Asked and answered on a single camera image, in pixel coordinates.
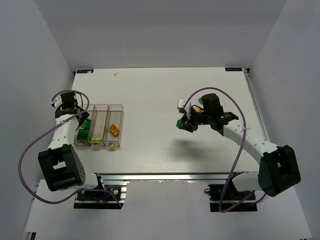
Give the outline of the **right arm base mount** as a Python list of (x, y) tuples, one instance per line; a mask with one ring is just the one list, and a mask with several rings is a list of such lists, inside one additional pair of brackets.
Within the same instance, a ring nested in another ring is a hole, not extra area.
[[(204, 193), (209, 197), (209, 206), (212, 213), (219, 212), (220, 197), (224, 184), (210, 184), (204, 189)], [(236, 205), (239, 201), (250, 194), (250, 191), (236, 191), (232, 186), (228, 186), (223, 197), (222, 210), (228, 209)], [(257, 204), (255, 194), (251, 195), (246, 201), (230, 210), (230, 212), (257, 212)]]

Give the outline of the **green 2x4 lego brick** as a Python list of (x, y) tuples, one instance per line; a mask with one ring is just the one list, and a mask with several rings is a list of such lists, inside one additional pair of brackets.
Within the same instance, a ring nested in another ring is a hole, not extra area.
[(89, 131), (90, 130), (88, 128), (79, 129), (76, 139), (78, 141), (86, 141), (88, 139), (88, 136), (89, 136)]

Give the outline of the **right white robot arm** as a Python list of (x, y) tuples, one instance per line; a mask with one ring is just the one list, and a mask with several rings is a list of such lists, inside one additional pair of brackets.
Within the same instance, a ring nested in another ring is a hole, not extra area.
[(176, 126), (190, 133), (200, 125), (209, 125), (223, 137), (242, 147), (259, 165), (258, 171), (234, 175), (227, 189), (234, 192), (262, 191), (275, 197), (301, 182), (295, 151), (288, 145), (278, 146), (246, 128), (232, 112), (225, 112), (219, 97), (206, 94), (201, 97), (199, 110), (180, 99), (177, 110), (183, 114)]

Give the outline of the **green lego with letter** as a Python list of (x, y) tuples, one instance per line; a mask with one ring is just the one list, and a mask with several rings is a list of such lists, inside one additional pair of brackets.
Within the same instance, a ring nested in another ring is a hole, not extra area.
[(179, 127), (181, 127), (182, 125), (183, 125), (182, 120), (179, 119), (179, 120), (177, 121), (177, 123), (176, 123), (176, 127), (179, 128)]

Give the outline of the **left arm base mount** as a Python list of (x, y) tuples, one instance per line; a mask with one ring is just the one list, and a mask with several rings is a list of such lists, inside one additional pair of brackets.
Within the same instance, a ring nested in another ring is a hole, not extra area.
[[(105, 189), (111, 192), (123, 206), (126, 199), (128, 181), (105, 181)], [(84, 192), (75, 197), (73, 208), (85, 210), (121, 210), (120, 206), (107, 192)]]

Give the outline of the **green and lime lego stack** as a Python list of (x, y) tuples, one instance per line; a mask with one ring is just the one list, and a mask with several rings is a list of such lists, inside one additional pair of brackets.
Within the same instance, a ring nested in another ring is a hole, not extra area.
[(93, 143), (98, 143), (98, 142), (100, 142), (102, 139), (100, 138), (100, 137), (98, 137), (98, 136), (92, 136), (91, 138), (90, 138), (90, 141), (91, 142), (93, 142)]

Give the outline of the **large orange lego brick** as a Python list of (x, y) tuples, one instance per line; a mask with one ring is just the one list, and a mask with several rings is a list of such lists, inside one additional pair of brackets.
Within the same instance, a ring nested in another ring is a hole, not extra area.
[(108, 129), (110, 130), (110, 132), (114, 135), (114, 136), (118, 136), (120, 133), (120, 129), (114, 124), (112, 123), (111, 125), (108, 126)]

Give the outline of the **green 2x3 lego brick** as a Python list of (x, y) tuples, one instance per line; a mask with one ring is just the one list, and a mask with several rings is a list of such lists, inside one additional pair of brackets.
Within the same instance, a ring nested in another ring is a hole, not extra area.
[(89, 129), (91, 125), (91, 120), (90, 119), (86, 119), (83, 124), (81, 125), (81, 128), (83, 129)]

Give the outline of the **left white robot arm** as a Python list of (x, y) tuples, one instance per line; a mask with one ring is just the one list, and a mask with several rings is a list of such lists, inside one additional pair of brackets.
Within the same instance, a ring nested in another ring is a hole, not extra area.
[(79, 106), (75, 91), (55, 96), (53, 138), (47, 150), (38, 154), (38, 162), (49, 190), (66, 189), (103, 190), (103, 180), (98, 173), (85, 170), (74, 147), (76, 131), (87, 120), (89, 113)]

